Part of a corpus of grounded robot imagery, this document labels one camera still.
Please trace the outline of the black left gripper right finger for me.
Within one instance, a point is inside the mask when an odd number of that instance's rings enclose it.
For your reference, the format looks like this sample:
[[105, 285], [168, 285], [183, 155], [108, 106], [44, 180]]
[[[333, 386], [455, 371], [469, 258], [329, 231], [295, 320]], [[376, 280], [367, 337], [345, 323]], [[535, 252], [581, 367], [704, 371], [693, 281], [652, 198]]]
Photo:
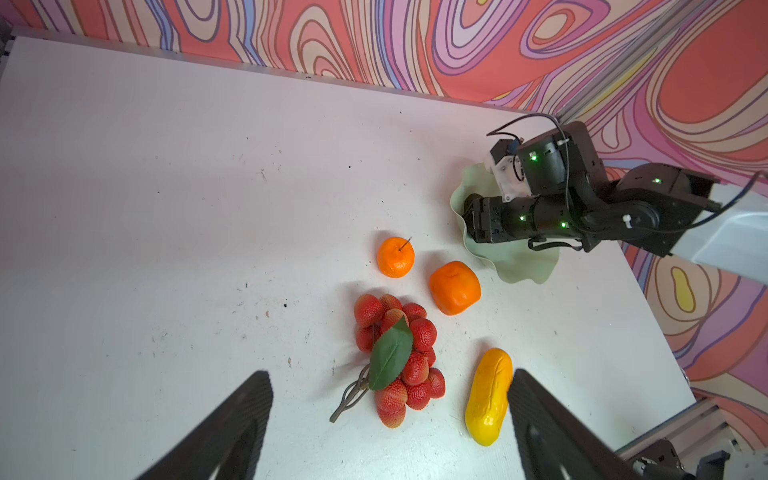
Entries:
[[528, 371], [516, 370], [507, 398], [527, 479], [638, 477]]

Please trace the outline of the red lychee bunch with leaf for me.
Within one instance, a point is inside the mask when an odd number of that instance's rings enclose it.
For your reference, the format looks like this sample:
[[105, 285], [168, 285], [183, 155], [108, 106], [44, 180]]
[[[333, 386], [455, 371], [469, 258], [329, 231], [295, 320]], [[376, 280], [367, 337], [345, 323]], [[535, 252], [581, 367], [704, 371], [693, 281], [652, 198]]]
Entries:
[[391, 294], [365, 293], [353, 313], [357, 348], [370, 359], [345, 388], [329, 421], [337, 422], [371, 393], [379, 420], [396, 429], [409, 409], [420, 411], [445, 395], [445, 377], [435, 367], [437, 328], [423, 306]]

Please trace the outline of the large fake orange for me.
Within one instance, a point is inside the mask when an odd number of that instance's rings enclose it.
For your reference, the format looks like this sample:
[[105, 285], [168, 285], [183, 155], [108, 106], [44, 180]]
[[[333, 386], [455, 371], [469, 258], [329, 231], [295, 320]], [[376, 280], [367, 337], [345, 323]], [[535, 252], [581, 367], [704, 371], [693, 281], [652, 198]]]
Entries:
[[438, 309], [448, 316], [463, 313], [482, 298], [477, 275], [460, 261], [438, 268], [429, 278], [429, 289]]

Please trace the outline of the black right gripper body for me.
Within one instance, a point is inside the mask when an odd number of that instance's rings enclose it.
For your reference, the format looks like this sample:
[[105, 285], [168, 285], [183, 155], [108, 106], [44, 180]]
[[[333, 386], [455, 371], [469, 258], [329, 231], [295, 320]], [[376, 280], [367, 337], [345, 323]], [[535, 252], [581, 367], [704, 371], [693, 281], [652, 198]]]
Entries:
[[477, 244], [525, 241], [532, 251], [591, 249], [591, 235], [579, 225], [583, 202], [574, 175], [589, 165], [580, 151], [591, 145], [582, 121], [557, 124], [531, 140], [503, 131], [485, 167], [498, 194], [470, 193], [462, 204], [466, 232]]

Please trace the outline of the yellow fake mango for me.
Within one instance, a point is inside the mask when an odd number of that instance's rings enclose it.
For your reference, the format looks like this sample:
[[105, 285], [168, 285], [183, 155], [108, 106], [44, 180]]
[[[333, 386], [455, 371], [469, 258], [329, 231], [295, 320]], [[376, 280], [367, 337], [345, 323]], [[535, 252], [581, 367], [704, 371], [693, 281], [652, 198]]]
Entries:
[[465, 409], [465, 425], [473, 440], [483, 447], [491, 446], [500, 436], [513, 377], [512, 359], [499, 348], [489, 349], [476, 368]]

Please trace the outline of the small orange tangerine with stem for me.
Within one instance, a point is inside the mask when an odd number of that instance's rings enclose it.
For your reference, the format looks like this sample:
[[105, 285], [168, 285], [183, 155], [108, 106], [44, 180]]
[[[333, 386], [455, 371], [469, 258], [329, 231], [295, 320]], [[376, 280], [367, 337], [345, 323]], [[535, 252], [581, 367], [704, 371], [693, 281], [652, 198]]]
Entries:
[[415, 251], [411, 240], [390, 237], [379, 246], [376, 256], [379, 271], [389, 278], [402, 278], [414, 266]]

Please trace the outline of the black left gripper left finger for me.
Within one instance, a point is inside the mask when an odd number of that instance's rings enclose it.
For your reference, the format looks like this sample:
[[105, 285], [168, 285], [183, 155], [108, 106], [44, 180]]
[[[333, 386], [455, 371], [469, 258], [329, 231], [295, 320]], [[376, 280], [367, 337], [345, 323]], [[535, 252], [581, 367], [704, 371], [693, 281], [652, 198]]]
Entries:
[[254, 372], [140, 477], [253, 479], [273, 399], [269, 373]]

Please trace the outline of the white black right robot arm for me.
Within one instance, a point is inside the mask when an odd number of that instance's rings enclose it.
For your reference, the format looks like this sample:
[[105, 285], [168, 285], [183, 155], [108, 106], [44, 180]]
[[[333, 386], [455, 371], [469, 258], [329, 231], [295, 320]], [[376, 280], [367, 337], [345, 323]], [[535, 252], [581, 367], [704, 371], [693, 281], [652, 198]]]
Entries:
[[561, 124], [523, 140], [506, 125], [481, 169], [494, 193], [457, 193], [452, 208], [467, 246], [521, 243], [531, 252], [588, 253], [619, 241], [658, 257], [766, 283], [767, 199], [755, 192], [766, 172], [743, 187], [663, 163], [608, 177], [584, 123]]

